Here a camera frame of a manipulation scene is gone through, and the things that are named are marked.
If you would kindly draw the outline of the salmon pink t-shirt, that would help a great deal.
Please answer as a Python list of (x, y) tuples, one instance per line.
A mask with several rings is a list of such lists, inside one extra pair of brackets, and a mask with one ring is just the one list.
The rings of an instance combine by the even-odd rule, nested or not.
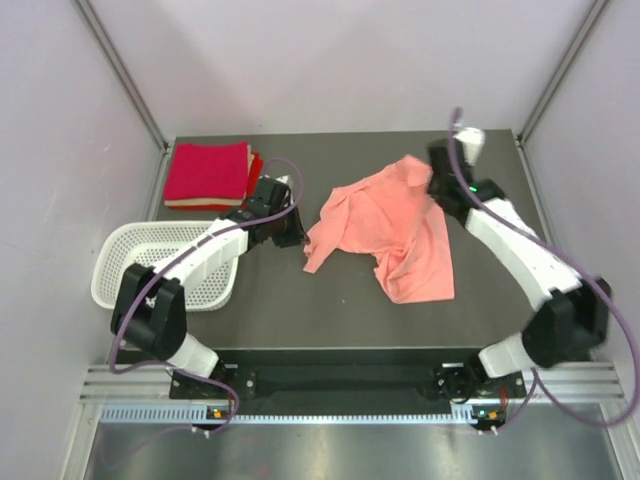
[(452, 300), (455, 281), (445, 215), (427, 195), (433, 170), (406, 155), (379, 172), (334, 188), (308, 232), (303, 271), (336, 250), (366, 254), (395, 304)]

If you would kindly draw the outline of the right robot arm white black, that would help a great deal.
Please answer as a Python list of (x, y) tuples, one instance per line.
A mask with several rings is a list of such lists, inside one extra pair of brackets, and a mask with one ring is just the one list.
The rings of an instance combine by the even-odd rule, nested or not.
[(604, 343), (608, 309), (573, 267), (539, 245), (497, 184), (473, 178), (484, 134), (467, 129), (450, 142), (431, 142), (429, 197), (491, 251), (524, 291), (533, 316), (522, 331), (486, 346), (466, 361), (469, 388), (487, 396), (504, 377), (529, 368), (552, 368), (586, 356)]

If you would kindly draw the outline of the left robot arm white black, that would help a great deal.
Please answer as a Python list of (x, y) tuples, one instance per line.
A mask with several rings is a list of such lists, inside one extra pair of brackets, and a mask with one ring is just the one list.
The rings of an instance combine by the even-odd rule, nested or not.
[(220, 394), (226, 366), (188, 333), (186, 300), (212, 273), (267, 240), (279, 248), (308, 242), (288, 176), (260, 177), (244, 206), (223, 212), (161, 264), (127, 267), (110, 325), (116, 340), (191, 374), (203, 395)]

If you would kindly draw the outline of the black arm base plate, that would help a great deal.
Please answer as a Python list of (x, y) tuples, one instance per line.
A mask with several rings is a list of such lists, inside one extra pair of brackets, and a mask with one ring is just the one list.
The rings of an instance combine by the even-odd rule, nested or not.
[(243, 401), (275, 393), (415, 393), (428, 400), (525, 396), (523, 375), (475, 380), (472, 348), (225, 349), (220, 380)]

